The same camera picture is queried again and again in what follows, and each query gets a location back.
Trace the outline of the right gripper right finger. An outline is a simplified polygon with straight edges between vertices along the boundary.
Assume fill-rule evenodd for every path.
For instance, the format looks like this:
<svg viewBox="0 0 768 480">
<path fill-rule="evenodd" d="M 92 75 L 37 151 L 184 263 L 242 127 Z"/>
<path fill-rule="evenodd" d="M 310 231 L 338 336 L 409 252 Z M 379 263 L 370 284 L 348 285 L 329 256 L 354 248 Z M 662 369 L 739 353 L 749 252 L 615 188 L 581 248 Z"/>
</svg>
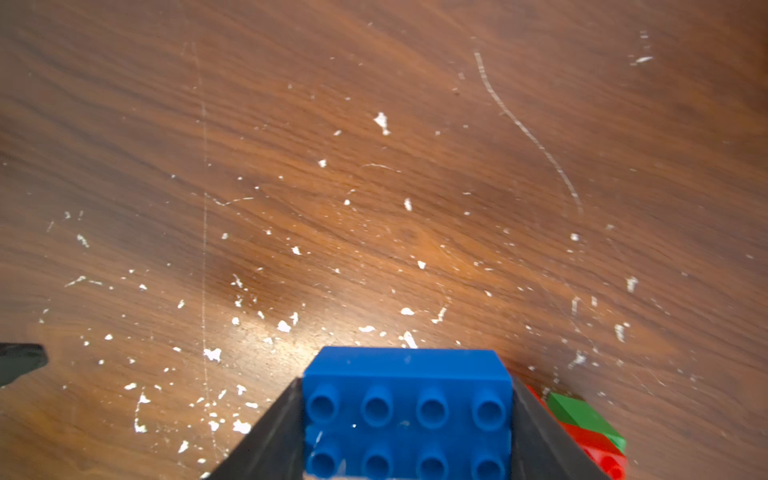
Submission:
<svg viewBox="0 0 768 480">
<path fill-rule="evenodd" d="M 534 391 L 513 380 L 511 479 L 607 479 Z"/>
</svg>

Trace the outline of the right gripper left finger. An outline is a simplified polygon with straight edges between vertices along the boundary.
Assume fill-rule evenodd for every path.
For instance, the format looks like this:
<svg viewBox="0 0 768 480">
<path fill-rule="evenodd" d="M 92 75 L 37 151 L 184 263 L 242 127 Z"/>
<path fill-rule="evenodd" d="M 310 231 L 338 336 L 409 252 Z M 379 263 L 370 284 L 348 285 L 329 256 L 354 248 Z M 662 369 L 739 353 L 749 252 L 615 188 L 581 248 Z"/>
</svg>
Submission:
<svg viewBox="0 0 768 480">
<path fill-rule="evenodd" d="M 302 479 L 302 379 L 295 378 L 208 479 Z"/>
</svg>

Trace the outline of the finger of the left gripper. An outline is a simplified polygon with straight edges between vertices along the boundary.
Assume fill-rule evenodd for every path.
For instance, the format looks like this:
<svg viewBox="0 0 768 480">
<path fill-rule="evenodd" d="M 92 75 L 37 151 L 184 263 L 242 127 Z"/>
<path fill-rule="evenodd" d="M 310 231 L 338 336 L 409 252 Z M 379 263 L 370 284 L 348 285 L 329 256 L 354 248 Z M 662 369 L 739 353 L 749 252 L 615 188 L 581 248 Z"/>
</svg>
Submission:
<svg viewBox="0 0 768 480">
<path fill-rule="evenodd" d="M 33 343 L 2 343 L 0 345 L 0 386 L 48 364 L 43 345 Z"/>
</svg>

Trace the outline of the green lego brick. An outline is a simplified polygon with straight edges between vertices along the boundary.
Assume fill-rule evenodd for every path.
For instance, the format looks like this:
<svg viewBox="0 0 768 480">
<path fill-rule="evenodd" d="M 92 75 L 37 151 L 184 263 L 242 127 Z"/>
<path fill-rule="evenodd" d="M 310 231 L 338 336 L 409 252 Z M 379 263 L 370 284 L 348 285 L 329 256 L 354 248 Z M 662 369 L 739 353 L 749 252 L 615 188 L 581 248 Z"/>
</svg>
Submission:
<svg viewBox="0 0 768 480">
<path fill-rule="evenodd" d="M 546 405 L 560 422 L 600 433 L 606 436 L 622 454 L 626 453 L 626 439 L 585 401 L 550 393 L 547 396 Z"/>
</svg>

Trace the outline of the long red lego brick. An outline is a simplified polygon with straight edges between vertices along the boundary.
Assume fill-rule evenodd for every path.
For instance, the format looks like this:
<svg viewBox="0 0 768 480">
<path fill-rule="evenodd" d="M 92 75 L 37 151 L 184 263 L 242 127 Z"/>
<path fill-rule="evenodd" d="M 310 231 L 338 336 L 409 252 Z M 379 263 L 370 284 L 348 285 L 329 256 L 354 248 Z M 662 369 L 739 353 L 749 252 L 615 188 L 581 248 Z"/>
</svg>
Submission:
<svg viewBox="0 0 768 480">
<path fill-rule="evenodd" d="M 626 478 L 627 459 L 605 435 L 560 420 L 558 424 L 610 479 Z"/>
</svg>

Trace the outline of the long blue lego brick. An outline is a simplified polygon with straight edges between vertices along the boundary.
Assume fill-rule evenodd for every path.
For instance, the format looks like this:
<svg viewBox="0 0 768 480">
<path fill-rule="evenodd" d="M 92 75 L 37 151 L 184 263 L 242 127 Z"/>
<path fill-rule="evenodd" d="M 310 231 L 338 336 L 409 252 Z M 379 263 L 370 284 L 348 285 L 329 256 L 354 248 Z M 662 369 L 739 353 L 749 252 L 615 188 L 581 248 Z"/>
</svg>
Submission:
<svg viewBox="0 0 768 480">
<path fill-rule="evenodd" d="M 325 347 L 302 394 L 316 478 L 510 474 L 514 387 L 493 351 Z"/>
</svg>

